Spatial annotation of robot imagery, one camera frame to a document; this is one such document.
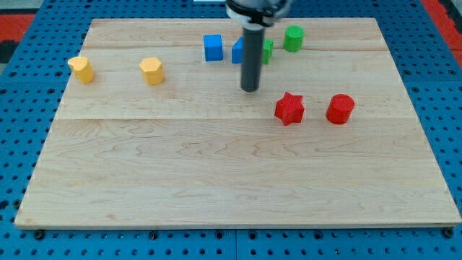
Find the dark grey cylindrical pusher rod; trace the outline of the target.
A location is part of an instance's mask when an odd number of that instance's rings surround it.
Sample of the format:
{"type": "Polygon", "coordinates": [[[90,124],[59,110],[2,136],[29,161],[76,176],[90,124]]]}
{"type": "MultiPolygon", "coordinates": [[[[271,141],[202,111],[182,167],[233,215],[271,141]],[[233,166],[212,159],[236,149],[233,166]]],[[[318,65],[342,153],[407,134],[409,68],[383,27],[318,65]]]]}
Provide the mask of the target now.
{"type": "Polygon", "coordinates": [[[243,29],[241,89],[246,92],[255,92],[259,88],[264,33],[264,29],[243,29]]]}

